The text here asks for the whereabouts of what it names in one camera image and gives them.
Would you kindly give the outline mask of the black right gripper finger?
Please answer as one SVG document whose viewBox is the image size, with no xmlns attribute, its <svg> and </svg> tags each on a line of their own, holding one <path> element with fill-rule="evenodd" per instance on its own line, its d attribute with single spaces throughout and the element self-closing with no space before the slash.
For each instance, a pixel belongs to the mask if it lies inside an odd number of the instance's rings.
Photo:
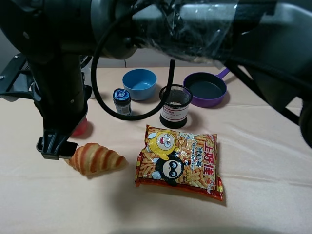
<svg viewBox="0 0 312 234">
<path fill-rule="evenodd" d="M 75 154 L 78 144 L 75 142 L 65 142 L 61 145 L 59 157 L 72 157 Z"/>
</svg>

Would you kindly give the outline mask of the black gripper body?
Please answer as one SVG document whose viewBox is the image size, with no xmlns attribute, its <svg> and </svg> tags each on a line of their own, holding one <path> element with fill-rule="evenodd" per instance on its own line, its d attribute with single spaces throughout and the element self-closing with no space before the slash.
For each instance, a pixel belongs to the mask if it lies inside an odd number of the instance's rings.
<svg viewBox="0 0 312 234">
<path fill-rule="evenodd" d="M 83 53 L 30 51 L 25 56 L 44 130 L 69 138 L 87 112 L 80 67 Z"/>
</svg>

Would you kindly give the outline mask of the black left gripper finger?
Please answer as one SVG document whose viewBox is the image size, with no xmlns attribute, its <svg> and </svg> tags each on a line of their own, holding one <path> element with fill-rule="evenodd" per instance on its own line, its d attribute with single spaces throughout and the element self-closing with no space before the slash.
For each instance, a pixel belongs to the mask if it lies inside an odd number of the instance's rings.
<svg viewBox="0 0 312 234">
<path fill-rule="evenodd" d="M 68 136 L 54 131 L 43 131 L 43 136 L 39 138 L 36 149 L 44 159 L 59 160 L 68 159 L 70 152 L 67 148 Z"/>
</svg>

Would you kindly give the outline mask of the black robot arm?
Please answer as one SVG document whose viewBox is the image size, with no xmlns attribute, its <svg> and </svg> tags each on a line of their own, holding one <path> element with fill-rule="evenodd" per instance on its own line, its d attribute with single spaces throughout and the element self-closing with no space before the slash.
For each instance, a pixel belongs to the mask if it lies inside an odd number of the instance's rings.
<svg viewBox="0 0 312 234">
<path fill-rule="evenodd" d="M 1 74 L 3 98 L 34 101 L 37 150 L 71 157 L 68 138 L 95 94 L 100 57 L 153 48 L 178 60 L 223 63 L 312 142 L 312 3 L 309 0 L 3 0 L 0 27 L 18 49 Z"/>
</svg>

